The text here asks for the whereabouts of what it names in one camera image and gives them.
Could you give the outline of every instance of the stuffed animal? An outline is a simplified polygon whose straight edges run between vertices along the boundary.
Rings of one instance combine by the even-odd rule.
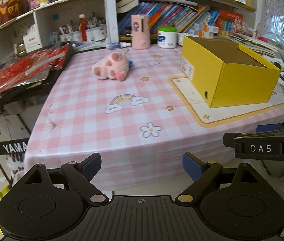
[[[93,65],[92,73],[99,80],[117,79],[123,81],[128,73],[129,62],[127,57],[113,52]]]

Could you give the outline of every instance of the orange and white box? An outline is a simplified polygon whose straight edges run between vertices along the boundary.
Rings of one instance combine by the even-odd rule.
[[[210,33],[210,32],[190,30],[189,34],[197,35],[197,36],[203,37],[203,38],[213,38],[213,33]]]
[[[204,32],[210,32],[210,33],[218,33],[219,27],[217,26],[211,26],[211,25],[205,25],[205,24],[194,24],[194,30],[195,31],[204,31]]]

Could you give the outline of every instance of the pink cylindrical container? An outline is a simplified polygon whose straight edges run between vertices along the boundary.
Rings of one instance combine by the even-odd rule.
[[[143,50],[151,46],[150,24],[148,15],[132,15],[132,47]]]

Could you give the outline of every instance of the jar with green lid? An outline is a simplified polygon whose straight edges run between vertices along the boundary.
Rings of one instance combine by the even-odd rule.
[[[177,46],[177,29],[172,26],[158,27],[158,46],[164,49],[174,49]]]

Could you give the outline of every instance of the ribbed black surface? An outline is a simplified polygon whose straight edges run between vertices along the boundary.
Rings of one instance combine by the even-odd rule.
[[[169,196],[114,196],[106,206],[92,207],[83,221],[51,241],[227,241],[213,232],[191,207]],[[265,241],[281,241],[272,237]]]

